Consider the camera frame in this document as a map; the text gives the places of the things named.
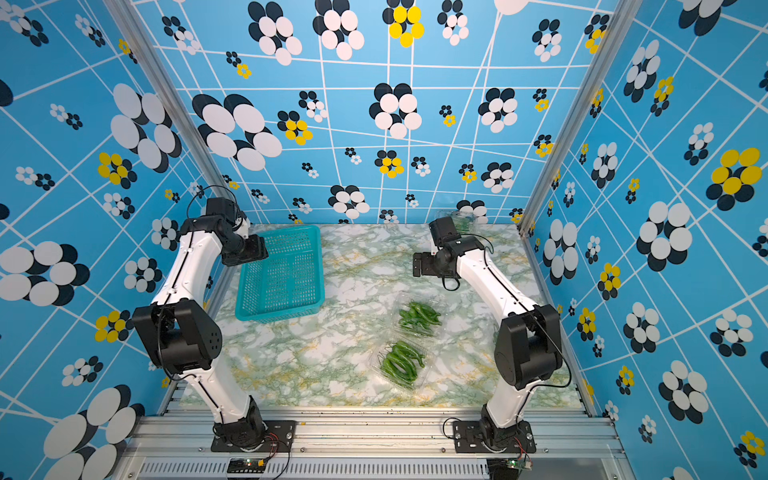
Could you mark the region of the clear clamshell with peppers middle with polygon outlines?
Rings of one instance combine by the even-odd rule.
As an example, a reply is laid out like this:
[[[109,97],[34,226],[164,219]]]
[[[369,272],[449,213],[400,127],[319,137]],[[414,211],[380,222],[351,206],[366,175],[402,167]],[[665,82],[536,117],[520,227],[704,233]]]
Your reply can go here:
[[[406,337],[436,339],[443,330],[443,315],[431,303],[401,294],[394,303],[392,326]]]

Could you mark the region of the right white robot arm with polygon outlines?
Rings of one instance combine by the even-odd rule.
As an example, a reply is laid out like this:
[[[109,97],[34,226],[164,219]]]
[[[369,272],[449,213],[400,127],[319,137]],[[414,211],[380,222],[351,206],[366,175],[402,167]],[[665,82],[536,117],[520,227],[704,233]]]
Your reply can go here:
[[[468,284],[498,324],[493,356],[500,380],[481,409],[480,441],[490,452],[532,452],[524,409],[536,390],[554,386],[550,378],[563,366],[560,314],[515,287],[493,263],[490,248],[460,234],[450,217],[432,221],[429,230],[431,250],[413,255],[413,275]]]

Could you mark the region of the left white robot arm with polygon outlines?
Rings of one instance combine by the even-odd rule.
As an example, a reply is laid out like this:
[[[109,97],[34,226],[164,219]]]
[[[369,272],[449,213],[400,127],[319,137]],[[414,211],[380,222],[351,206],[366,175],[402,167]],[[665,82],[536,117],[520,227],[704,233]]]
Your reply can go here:
[[[132,315],[153,364],[193,387],[212,413],[215,438],[244,451],[262,444],[267,427],[256,401],[220,358],[223,335],[202,300],[216,262],[231,267],[268,257],[264,240],[249,230],[250,221],[234,200],[208,199],[204,215],[183,222],[163,286]]]

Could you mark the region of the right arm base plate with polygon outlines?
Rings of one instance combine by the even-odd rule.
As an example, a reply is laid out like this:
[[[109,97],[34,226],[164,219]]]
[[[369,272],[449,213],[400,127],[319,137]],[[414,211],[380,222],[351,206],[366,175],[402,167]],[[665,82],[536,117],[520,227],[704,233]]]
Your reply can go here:
[[[503,429],[485,420],[455,421],[452,430],[457,453],[524,455],[537,451],[531,425],[527,421]]]

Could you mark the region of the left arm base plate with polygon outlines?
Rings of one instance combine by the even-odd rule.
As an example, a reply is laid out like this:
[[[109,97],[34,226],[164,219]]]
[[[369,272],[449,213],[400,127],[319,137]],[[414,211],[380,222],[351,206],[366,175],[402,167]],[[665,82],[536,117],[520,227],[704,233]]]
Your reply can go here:
[[[296,422],[290,420],[266,420],[265,436],[256,446],[241,448],[215,437],[210,450],[215,453],[287,453],[292,449]]]

